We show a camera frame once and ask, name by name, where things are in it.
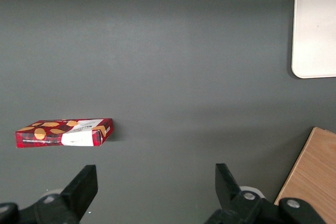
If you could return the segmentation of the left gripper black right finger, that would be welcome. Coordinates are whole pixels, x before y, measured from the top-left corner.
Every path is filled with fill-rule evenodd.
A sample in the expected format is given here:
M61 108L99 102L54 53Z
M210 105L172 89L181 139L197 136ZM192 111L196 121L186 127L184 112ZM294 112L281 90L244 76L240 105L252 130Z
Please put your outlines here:
M215 190L221 209L206 223L323 223L302 199L283 198L274 205L252 190L242 190L224 163L215 165Z

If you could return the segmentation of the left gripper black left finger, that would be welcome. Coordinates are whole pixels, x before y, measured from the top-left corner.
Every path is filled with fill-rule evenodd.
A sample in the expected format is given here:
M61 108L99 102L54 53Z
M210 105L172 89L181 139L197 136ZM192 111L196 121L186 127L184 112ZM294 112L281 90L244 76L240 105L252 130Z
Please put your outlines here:
M1 203L1 223L79 223L98 192L96 165L86 165L60 192L25 209Z

